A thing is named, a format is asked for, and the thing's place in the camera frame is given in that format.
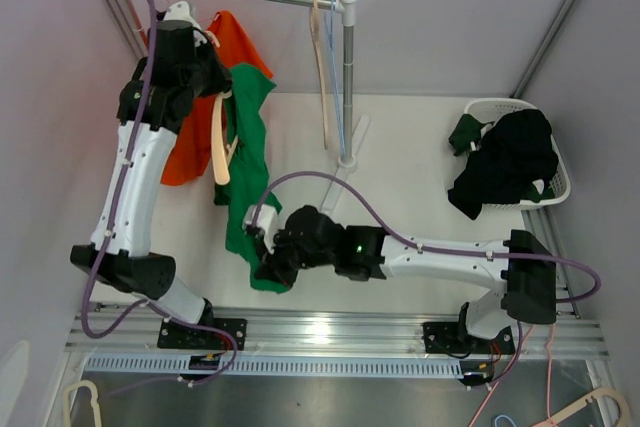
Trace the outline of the beige wooden hanger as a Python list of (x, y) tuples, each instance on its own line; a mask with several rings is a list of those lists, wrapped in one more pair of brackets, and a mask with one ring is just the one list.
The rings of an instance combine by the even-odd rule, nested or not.
[(226, 130), (222, 122), (224, 101), (231, 97), (231, 88), (216, 94), (212, 109), (210, 149), (214, 181), (217, 185), (230, 183), (229, 165), (237, 146), (237, 139), (231, 144), (226, 143)]
[(327, 150), (329, 148), (329, 126), (328, 126), (328, 106), (326, 96), (326, 79), (323, 62), (323, 54), (320, 41), (320, 8), (319, 0), (312, 0), (309, 9), (309, 29), (312, 47), (315, 55), (316, 69), (318, 75), (321, 112), (322, 112), (322, 135), (323, 146)]

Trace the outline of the beige hanger on floor right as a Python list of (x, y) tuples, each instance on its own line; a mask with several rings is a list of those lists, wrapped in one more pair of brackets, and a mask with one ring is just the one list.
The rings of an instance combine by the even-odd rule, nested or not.
[(597, 405), (600, 401), (604, 400), (610, 400), (616, 406), (617, 417), (615, 418), (613, 425), (629, 427), (631, 425), (631, 409), (626, 398), (618, 391), (607, 387), (598, 387), (588, 392), (547, 419), (534, 424), (534, 427), (559, 425), (561, 422), (568, 420), (576, 413), (586, 409), (587, 407)]

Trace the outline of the bright green t shirt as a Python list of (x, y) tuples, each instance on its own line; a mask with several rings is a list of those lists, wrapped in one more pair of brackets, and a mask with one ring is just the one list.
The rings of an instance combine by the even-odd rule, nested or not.
[(266, 127), (260, 109), (276, 87), (257, 67), (241, 63), (230, 69), (232, 96), (224, 101), (227, 139), (237, 142), (229, 165), (230, 182), (215, 187), (214, 203), (228, 208), (225, 247), (249, 264), (250, 286), (258, 291), (285, 293), (287, 285), (255, 275), (260, 266), (253, 238), (243, 230), (244, 216), (269, 185), (265, 161)]

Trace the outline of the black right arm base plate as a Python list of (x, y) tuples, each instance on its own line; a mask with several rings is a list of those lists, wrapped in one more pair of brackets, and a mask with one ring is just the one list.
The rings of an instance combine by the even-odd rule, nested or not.
[(515, 336), (510, 327), (490, 339), (464, 333), (457, 322), (431, 321), (422, 324), (423, 343), (427, 354), (442, 354), (459, 360), (473, 355), (516, 352)]

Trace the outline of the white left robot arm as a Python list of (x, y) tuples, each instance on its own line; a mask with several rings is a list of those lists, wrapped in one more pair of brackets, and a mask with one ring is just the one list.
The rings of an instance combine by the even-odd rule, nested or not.
[(149, 53), (119, 95), (117, 154), (102, 213), (90, 241), (70, 253), (88, 276), (84, 308), (102, 283), (181, 323), (190, 346), (213, 341), (208, 301), (177, 277), (173, 257), (152, 252), (151, 222), (166, 163), (195, 100), (230, 87), (230, 73), (203, 30), (186, 20), (153, 23)]

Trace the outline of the orange tank top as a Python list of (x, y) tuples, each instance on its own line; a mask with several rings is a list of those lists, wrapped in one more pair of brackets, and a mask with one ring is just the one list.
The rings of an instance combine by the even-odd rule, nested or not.
[[(241, 24), (229, 11), (219, 11), (207, 31), (221, 43), (216, 53), (222, 64), (231, 69), (247, 63), (259, 69), (268, 79), (273, 77)], [(214, 96), (198, 98), (189, 116), (184, 120), (176, 144), (167, 160), (161, 183), (180, 186), (196, 180), (206, 170), (211, 158), (211, 123)]]

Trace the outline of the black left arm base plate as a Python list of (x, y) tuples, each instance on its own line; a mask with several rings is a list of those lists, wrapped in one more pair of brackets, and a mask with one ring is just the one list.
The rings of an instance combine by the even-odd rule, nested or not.
[[(231, 336), (242, 351), (246, 338), (247, 320), (242, 318), (216, 318), (213, 327)], [(162, 323), (157, 347), (170, 350), (232, 350), (231, 341), (220, 333), (202, 331), (170, 321)]]

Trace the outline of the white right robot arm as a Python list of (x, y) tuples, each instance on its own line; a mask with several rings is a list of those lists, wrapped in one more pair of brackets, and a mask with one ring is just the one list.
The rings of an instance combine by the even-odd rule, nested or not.
[(401, 241), (384, 227), (343, 226), (313, 206), (303, 206), (278, 224), (275, 208), (252, 206), (243, 219), (259, 258), (256, 278), (287, 288), (301, 270), (332, 267), (352, 281), (421, 277), (485, 289), (463, 304), (455, 339), (480, 350), (513, 321), (551, 325), (556, 320), (556, 267), (531, 233), (475, 243)]

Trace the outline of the light blue wire hanger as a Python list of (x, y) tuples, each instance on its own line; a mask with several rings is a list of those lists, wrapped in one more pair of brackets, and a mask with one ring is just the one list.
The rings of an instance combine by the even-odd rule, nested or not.
[(323, 21), (324, 21), (326, 40), (327, 40), (327, 49), (328, 49), (329, 60), (330, 60), (331, 87), (332, 87), (332, 94), (333, 94), (333, 100), (334, 100), (334, 110), (335, 110), (335, 116), (336, 116), (340, 157), (343, 157), (343, 155), (346, 153), (346, 147), (345, 147), (345, 139), (344, 139), (344, 126), (343, 126), (343, 120), (342, 120), (342, 106), (341, 106), (341, 101), (339, 99), (339, 86), (338, 86), (335, 34), (334, 34), (334, 16), (337, 13), (337, 3), (338, 3), (337, 0), (330, 1), (329, 13), (324, 15)]

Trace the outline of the white metal clothes rack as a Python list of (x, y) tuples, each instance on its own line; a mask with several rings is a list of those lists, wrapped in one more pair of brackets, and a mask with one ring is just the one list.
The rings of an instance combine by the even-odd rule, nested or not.
[[(310, 8), (312, 0), (259, 0), (274, 2), (286, 5), (295, 5)], [(319, 0), (319, 8), (329, 11), (331, 0)], [(357, 169), (357, 155), (367, 134), (370, 125), (370, 117), (362, 115), (357, 123), (354, 118), (354, 37), (356, 26), (356, 3), (358, 0), (337, 0), (337, 13), (341, 16), (342, 22), (342, 87), (339, 88), (339, 95), (342, 96), (342, 120), (344, 126), (344, 139), (346, 153), (343, 157), (338, 157), (338, 168), (334, 179), (327, 190), (320, 211), (326, 215), (331, 215), (343, 192), (349, 175)]]

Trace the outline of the blue hanger on floor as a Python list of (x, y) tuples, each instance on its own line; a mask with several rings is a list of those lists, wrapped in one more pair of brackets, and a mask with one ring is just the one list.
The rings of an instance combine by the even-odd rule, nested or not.
[(497, 415), (493, 418), (493, 427), (517, 427), (516, 422), (505, 414)]

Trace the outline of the aluminium mounting rail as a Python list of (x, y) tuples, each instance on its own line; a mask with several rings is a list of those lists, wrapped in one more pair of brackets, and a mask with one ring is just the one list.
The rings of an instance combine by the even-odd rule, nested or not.
[[(89, 314), (93, 329), (104, 330), (124, 311), (124, 304), (99, 303)], [(411, 357), (426, 353), (422, 324), (456, 320), (454, 315), (336, 313), (253, 308), (214, 308), (215, 318), (248, 322), (243, 353), (319, 357)], [(79, 314), (70, 328), (68, 352), (155, 352), (162, 321), (138, 307), (108, 336), (93, 340), (81, 329)], [(554, 359), (608, 360), (609, 349), (599, 322), (561, 316), (551, 345)], [(521, 358), (546, 356), (549, 327), (535, 327)]]

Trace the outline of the pink hanger on floor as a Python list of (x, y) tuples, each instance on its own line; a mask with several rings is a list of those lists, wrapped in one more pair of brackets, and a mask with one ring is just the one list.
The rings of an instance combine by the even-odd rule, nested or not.
[[(529, 328), (529, 330), (527, 331), (527, 333), (524, 334), (524, 336), (519, 339), (519, 340), (522, 341), (521, 347), (524, 346), (524, 344), (526, 343), (528, 338), (531, 336), (531, 333), (533, 332), (533, 330), (534, 330), (534, 326), (531, 326)], [(559, 426), (558, 423), (551, 418), (552, 417), (552, 414), (551, 414), (551, 394), (552, 394), (551, 383), (552, 383), (552, 364), (553, 364), (553, 354), (552, 354), (551, 347), (552, 347), (552, 344), (553, 344), (554, 339), (555, 339), (555, 333), (556, 333), (556, 324), (552, 324), (552, 326), (550, 327), (549, 338), (547, 340), (547, 343), (545, 344), (545, 350), (546, 350), (546, 353), (547, 353), (547, 376), (546, 376), (546, 394), (545, 394), (546, 423), (548, 423), (550, 426), (553, 426), (553, 427)], [(496, 382), (493, 387), (488, 387), (488, 393), (487, 393), (485, 399), (481, 402), (481, 404), (478, 407), (478, 409), (476, 410), (476, 412), (474, 413), (474, 415), (471, 418), (471, 420), (469, 421), (469, 423), (467, 425), (468, 427), (474, 426), (474, 424), (476, 423), (476, 421), (480, 417), (481, 413), (483, 412), (484, 408), (489, 403), (491, 397), (495, 393), (496, 389), (499, 387), (499, 385), (500, 385), (500, 381)]]

